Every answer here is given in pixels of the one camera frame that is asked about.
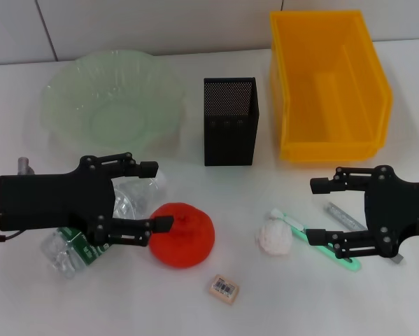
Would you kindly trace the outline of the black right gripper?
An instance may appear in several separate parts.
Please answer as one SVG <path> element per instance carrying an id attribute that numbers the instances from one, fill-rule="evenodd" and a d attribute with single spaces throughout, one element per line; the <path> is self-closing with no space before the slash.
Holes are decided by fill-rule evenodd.
<path id="1" fill-rule="evenodd" d="M 337 259 L 380 256 L 393 258 L 408 238 L 419 236 L 419 182 L 400 179 L 392 167 L 337 167 L 332 179 L 312 178 L 314 195 L 364 192 L 369 230 L 343 232 L 307 229 L 311 246 L 330 244 Z"/>

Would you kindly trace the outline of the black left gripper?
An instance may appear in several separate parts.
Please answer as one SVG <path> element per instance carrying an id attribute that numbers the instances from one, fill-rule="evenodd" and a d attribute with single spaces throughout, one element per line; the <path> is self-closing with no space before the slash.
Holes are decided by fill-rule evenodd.
<path id="1" fill-rule="evenodd" d="M 0 231 L 76 228 L 98 246 L 145 247 L 153 234 L 168 233 L 173 216 L 112 218 L 111 179 L 155 178 L 156 161 L 137 162 L 130 152 L 85 156 L 66 174 L 0 176 Z"/>

